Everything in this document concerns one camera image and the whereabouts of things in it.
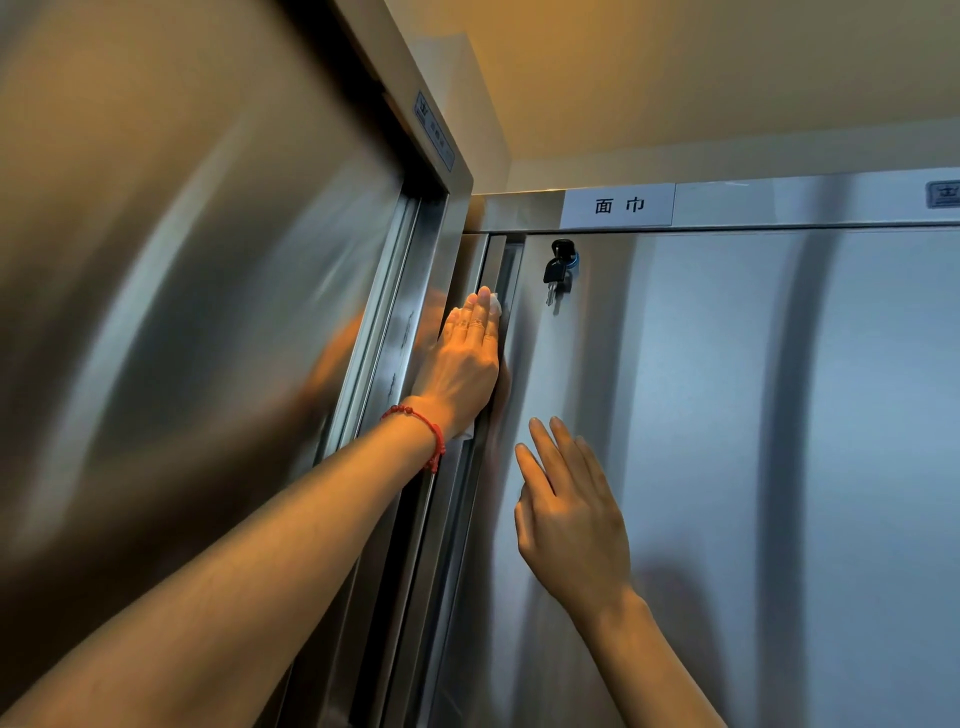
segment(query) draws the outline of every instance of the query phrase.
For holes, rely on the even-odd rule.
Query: ceiling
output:
[[[466,32],[514,158],[960,116],[956,0],[390,0]]]

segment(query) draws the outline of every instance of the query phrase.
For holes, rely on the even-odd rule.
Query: hand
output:
[[[500,305],[491,301],[490,288],[484,286],[468,296],[463,308],[450,311],[412,396],[404,401],[439,425],[445,439],[470,426],[496,383]]]
[[[636,598],[630,546],[593,450],[557,418],[550,428],[556,445],[539,420],[530,421],[543,468],[526,446],[516,446],[525,481],[514,509],[516,540],[523,560],[583,633]]]

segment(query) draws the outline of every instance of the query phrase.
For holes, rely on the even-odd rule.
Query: red string bracelet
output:
[[[413,407],[411,407],[408,404],[395,404],[393,407],[388,409],[386,413],[383,415],[383,417],[381,417],[380,419],[386,420],[388,417],[390,417],[391,415],[397,412],[402,412],[405,415],[416,417],[418,420],[420,420],[422,423],[424,423],[426,426],[428,426],[430,429],[433,430],[433,436],[437,438],[437,446],[433,450],[433,456],[429,460],[427,460],[424,468],[425,469],[428,468],[431,473],[435,473],[437,471],[437,468],[440,465],[440,456],[446,452],[446,445],[444,445],[443,431],[437,425],[434,425],[432,422],[430,422],[425,417],[423,417],[423,415],[421,415],[420,412],[417,412]]]

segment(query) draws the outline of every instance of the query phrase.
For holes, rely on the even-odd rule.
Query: label with chinese characters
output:
[[[427,104],[426,98],[424,98],[422,93],[417,94],[417,102],[414,104],[414,114],[423,126],[426,135],[430,137],[430,141],[433,142],[434,149],[437,150],[440,159],[444,161],[446,171],[452,172],[456,155],[452,147],[450,147],[450,144],[446,141],[446,134],[444,134],[444,130],[437,121],[437,117],[433,115],[433,110],[430,108],[430,105]]]
[[[926,206],[960,207],[960,180],[931,182],[926,186]]]
[[[561,230],[669,228],[676,184],[568,189]]]

